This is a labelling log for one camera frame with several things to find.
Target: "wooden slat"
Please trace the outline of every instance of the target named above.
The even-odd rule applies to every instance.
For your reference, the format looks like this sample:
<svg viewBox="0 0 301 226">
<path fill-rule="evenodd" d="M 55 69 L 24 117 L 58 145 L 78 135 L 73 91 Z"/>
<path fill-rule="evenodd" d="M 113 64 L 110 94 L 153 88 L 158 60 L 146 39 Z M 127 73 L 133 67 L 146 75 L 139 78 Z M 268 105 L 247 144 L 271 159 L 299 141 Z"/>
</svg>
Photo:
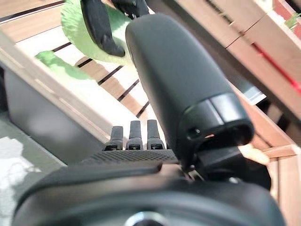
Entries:
<svg viewBox="0 0 301 226">
<path fill-rule="evenodd" d="M 272 147 L 264 149 L 263 152 L 269 158 L 286 157 L 296 155 L 300 152 L 300 148 L 297 145 L 285 145 L 280 147 Z"/>
<path fill-rule="evenodd" d="M 267 149 L 270 146 L 264 141 L 262 140 L 257 134 L 254 135 L 253 140 L 251 141 L 251 144 L 253 145 L 254 148 L 263 150 L 263 149 Z"/>
<path fill-rule="evenodd" d="M 137 71 L 124 66 L 101 84 L 101 87 L 118 99 L 137 79 Z"/>
<path fill-rule="evenodd" d="M 239 34 L 204 0 L 175 0 L 224 47 L 229 46 Z"/>
<path fill-rule="evenodd" d="M 274 147 L 294 144 L 294 142 L 257 106 L 250 105 L 247 98 L 235 87 L 231 86 L 238 96 L 255 127 L 256 133 Z"/>
<path fill-rule="evenodd" d="M 279 205 L 288 226 L 301 225 L 301 156 L 279 158 Z"/>
<path fill-rule="evenodd" d="M 68 84 L 62 84 L 59 76 L 52 75 L 41 62 L 29 58 L 16 48 L 14 42 L 1 31 L 0 61 L 102 142 L 108 140 L 112 126 L 123 126 L 125 134 L 128 134 L 129 122 L 137 120 L 96 83 L 90 89 L 78 86 L 82 90 L 70 91 L 71 87 L 67 88 Z"/>
<path fill-rule="evenodd" d="M 265 12 L 252 0 L 213 0 L 212 2 L 234 20 L 231 26 L 235 26 L 238 31 L 245 32 L 265 15 Z"/>
<path fill-rule="evenodd" d="M 301 40 L 265 15 L 245 36 L 264 50 L 288 75 L 301 84 Z"/>
<path fill-rule="evenodd" d="M 287 80 L 265 59 L 259 56 L 243 38 L 237 39 L 227 50 L 233 54 L 269 92 L 272 92 L 296 118 L 301 119 L 301 98 Z"/>
<path fill-rule="evenodd" d="M 88 58 L 74 45 L 69 45 L 57 52 L 55 55 L 70 65 L 79 65 Z"/>
<path fill-rule="evenodd" d="M 68 42 L 62 27 L 59 26 L 22 40 L 17 43 L 17 46 L 33 57 L 42 51 L 55 49 Z"/>
<path fill-rule="evenodd" d="M 267 165 L 269 175 L 272 180 L 272 187 L 270 194 L 278 202 L 278 161 L 277 159 L 270 160 L 270 163 Z"/>
<path fill-rule="evenodd" d="M 88 64 L 84 65 L 80 69 L 86 74 L 90 75 L 96 82 L 99 82 L 110 72 L 118 67 L 118 64 L 106 63 L 106 62 L 96 62 L 92 60 Z"/>
<path fill-rule="evenodd" d="M 37 13 L 2 23 L 0 24 L 0 29 L 15 42 L 27 39 L 61 25 L 61 7 L 62 5 L 47 8 Z"/>
<path fill-rule="evenodd" d="M 121 101 L 121 103 L 137 115 L 143 106 L 147 103 L 148 98 L 144 92 L 141 83 L 138 83 Z"/>
<path fill-rule="evenodd" d="M 0 0 L 0 18 L 59 1 L 60 0 Z"/>
</svg>

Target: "white surface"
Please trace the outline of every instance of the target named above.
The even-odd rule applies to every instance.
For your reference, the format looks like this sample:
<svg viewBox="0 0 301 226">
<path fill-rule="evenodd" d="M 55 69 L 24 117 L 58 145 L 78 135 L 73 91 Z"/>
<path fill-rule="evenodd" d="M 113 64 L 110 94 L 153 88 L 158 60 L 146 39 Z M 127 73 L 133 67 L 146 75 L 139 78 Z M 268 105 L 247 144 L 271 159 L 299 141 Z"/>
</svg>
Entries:
<svg viewBox="0 0 301 226">
<path fill-rule="evenodd" d="M 11 225 L 23 192 L 63 165 L 0 113 L 0 226 Z"/>
</svg>

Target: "wooden board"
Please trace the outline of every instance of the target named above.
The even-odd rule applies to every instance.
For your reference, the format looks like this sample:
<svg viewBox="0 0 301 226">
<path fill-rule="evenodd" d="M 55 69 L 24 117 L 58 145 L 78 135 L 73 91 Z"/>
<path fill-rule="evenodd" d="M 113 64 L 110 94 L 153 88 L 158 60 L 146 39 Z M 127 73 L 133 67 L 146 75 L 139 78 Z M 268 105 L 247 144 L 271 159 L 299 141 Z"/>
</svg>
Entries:
<svg viewBox="0 0 301 226">
<path fill-rule="evenodd" d="M 175 0 L 224 47 L 240 35 L 204 0 Z"/>
<path fill-rule="evenodd" d="M 286 157 L 300 153 L 297 145 L 285 145 L 280 147 L 272 147 L 262 150 L 269 158 Z"/>
<path fill-rule="evenodd" d="M 231 26 L 245 32 L 258 22 L 265 12 L 252 0 L 213 0 L 234 23 Z"/>
<path fill-rule="evenodd" d="M 301 40 L 265 15 L 245 36 L 264 50 L 287 74 L 301 85 Z"/>
<path fill-rule="evenodd" d="M 53 50 L 68 43 L 69 40 L 62 31 L 62 27 L 50 29 L 17 43 L 17 46 L 27 55 L 33 57 L 46 50 Z"/>
<path fill-rule="evenodd" d="M 253 145 L 254 148 L 263 150 L 267 149 L 270 146 L 263 140 L 261 139 L 257 134 L 254 135 L 253 140 L 251 141 L 251 144 Z"/>
<path fill-rule="evenodd" d="M 0 0 L 0 18 L 61 0 Z"/>
<path fill-rule="evenodd" d="M 235 94 L 238 96 L 241 105 L 244 107 L 255 127 L 256 133 L 271 146 L 283 146 L 294 144 L 294 142 L 257 106 L 250 105 L 247 98 L 233 85 Z"/>
<path fill-rule="evenodd" d="M 243 38 L 237 39 L 227 50 L 254 74 L 255 77 L 253 79 L 256 79 L 259 85 L 264 86 L 266 89 L 261 89 L 264 94 L 269 97 L 269 93 L 273 93 L 273 95 L 285 105 L 285 109 L 278 106 L 284 114 L 289 111 L 294 114 L 296 118 L 301 119 L 300 95 L 269 62 L 258 55 L 255 49 L 252 48 L 246 40 Z"/>
<path fill-rule="evenodd" d="M 134 115 L 137 115 L 147 102 L 148 98 L 140 82 L 121 100 Z"/>
<path fill-rule="evenodd" d="M 301 225 L 301 156 L 279 158 L 279 205 L 288 226 Z"/>
<path fill-rule="evenodd" d="M 96 82 L 99 82 L 117 67 L 118 64 L 97 62 L 92 60 L 88 64 L 82 66 L 80 69 L 86 74 L 90 75 L 91 78 L 93 78 Z"/>
<path fill-rule="evenodd" d="M 47 8 L 33 14 L 4 22 L 0 24 L 0 29 L 15 42 L 27 39 L 41 32 L 60 26 L 61 7 L 62 5 Z"/>
<path fill-rule="evenodd" d="M 272 180 L 270 194 L 278 202 L 278 159 L 271 159 L 267 167 Z"/>
<path fill-rule="evenodd" d="M 70 65 L 79 65 L 88 59 L 74 45 L 69 45 L 55 52 L 55 55 Z"/>
<path fill-rule="evenodd" d="M 134 68 L 124 66 L 101 84 L 101 87 L 118 99 L 137 79 L 137 71 Z"/>
</svg>

